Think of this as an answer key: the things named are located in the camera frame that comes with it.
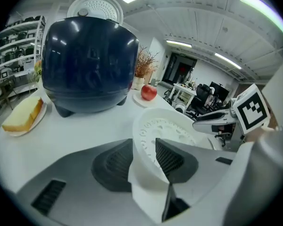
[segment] open lid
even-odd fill
[[[67,11],[67,17],[89,16],[113,20],[123,24],[124,14],[115,0],[75,0]]]

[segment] ceiling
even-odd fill
[[[74,0],[22,0],[18,6],[45,7],[57,1],[69,6]],[[238,81],[269,80],[283,62],[282,32],[240,0],[117,1],[125,23],[138,31],[151,30],[164,40],[191,44],[191,49],[170,48],[205,60]],[[217,58],[216,52],[242,69]]]

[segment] apple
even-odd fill
[[[144,85],[141,89],[141,96],[145,100],[153,100],[155,96],[157,95],[157,89],[150,86],[150,85]]]

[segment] bread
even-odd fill
[[[3,129],[5,131],[29,131],[42,105],[41,97],[30,96],[24,99],[3,122]]]

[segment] gray floor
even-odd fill
[[[31,93],[33,93],[33,91],[31,91],[31,92],[28,91],[28,92],[22,93],[18,96],[12,97],[10,99],[12,107],[15,108],[23,99],[29,97],[31,95]],[[0,109],[0,127],[1,127],[2,123],[5,121],[5,119],[10,115],[11,112],[12,112],[12,110],[9,107],[9,105],[4,103],[2,105],[2,108]]]

